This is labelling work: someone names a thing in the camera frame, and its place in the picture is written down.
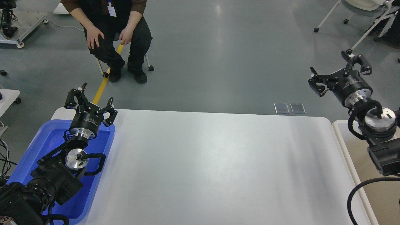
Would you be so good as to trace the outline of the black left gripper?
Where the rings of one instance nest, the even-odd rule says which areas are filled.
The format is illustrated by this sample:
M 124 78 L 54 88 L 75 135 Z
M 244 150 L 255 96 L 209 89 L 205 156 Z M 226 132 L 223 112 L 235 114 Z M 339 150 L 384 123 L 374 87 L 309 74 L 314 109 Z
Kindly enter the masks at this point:
M 87 85 L 84 83 L 78 89 L 71 89 L 67 94 L 64 108 L 76 110 L 69 128 L 70 134 L 97 137 L 101 123 L 106 127 L 114 124 L 118 111 L 113 105 L 114 98 L 109 98 L 106 107 L 101 108 L 101 114 L 96 114 L 96 110 L 93 112 L 89 110 L 89 101 L 84 94 Z

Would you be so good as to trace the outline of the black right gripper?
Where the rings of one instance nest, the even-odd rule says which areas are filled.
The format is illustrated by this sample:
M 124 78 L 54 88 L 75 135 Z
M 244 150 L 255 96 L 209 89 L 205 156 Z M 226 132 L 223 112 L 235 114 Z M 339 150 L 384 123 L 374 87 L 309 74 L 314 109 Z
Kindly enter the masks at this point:
M 311 78 L 308 80 L 310 88 L 319 96 L 324 96 L 327 91 L 332 91 L 343 107 L 351 108 L 357 101 L 371 97 L 373 90 L 365 82 L 361 75 L 370 75 L 372 66 L 362 55 L 347 54 L 341 52 L 346 61 L 344 69 L 339 69 L 330 75 L 318 74 L 314 67 L 310 67 Z M 360 74 L 353 70 L 353 66 L 359 64 Z

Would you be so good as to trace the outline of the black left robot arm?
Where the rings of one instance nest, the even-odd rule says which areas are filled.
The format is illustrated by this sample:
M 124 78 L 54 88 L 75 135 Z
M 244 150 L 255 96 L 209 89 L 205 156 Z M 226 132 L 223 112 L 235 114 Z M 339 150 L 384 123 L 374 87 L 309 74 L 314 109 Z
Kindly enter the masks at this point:
M 64 107 L 75 110 L 75 116 L 64 142 L 38 159 L 27 184 L 10 182 L 1 187 L 1 224 L 53 225 L 54 221 L 70 224 L 63 214 L 54 214 L 56 204 L 63 205 L 73 198 L 84 184 L 81 178 L 102 172 L 106 162 L 104 153 L 87 153 L 89 141 L 98 136 L 100 126 L 114 124 L 117 111 L 111 97 L 106 107 L 88 101 L 84 91 L 87 83 L 71 89 Z

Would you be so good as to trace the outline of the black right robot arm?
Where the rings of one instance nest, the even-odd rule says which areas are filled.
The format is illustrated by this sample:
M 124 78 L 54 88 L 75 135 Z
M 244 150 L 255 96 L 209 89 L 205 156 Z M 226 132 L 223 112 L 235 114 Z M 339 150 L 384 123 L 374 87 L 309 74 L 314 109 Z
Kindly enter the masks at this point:
M 383 181 L 399 181 L 400 141 L 394 139 L 399 127 L 399 111 L 384 108 L 372 99 L 373 89 L 362 78 L 372 73 L 372 66 L 362 55 L 342 51 L 346 66 L 329 75 L 318 74 L 310 67 L 310 88 L 320 97 L 332 91 L 342 106 L 348 109 L 347 127 L 358 139 L 368 143 L 367 152 L 380 178 L 372 178 L 356 185 L 350 192 L 346 206 L 351 222 L 356 225 L 352 212 L 352 199 L 364 186 Z

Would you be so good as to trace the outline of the person right hand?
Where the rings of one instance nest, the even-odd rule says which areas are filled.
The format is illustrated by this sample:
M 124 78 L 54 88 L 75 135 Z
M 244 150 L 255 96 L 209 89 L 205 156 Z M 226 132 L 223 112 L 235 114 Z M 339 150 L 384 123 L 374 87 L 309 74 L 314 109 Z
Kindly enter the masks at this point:
M 104 34 L 95 26 L 86 29 L 86 40 L 89 49 L 94 50 L 100 47 L 100 40 L 104 40 Z

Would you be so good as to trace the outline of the person left hand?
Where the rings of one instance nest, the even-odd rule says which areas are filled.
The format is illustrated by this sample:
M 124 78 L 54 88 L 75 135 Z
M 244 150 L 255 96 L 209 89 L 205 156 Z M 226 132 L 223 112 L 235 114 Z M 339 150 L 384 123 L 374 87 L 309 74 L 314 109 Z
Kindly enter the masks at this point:
M 119 36 L 120 44 L 125 46 L 129 43 L 131 43 L 132 38 L 133 38 L 133 33 L 134 33 L 134 28 L 131 27 L 125 27 Z

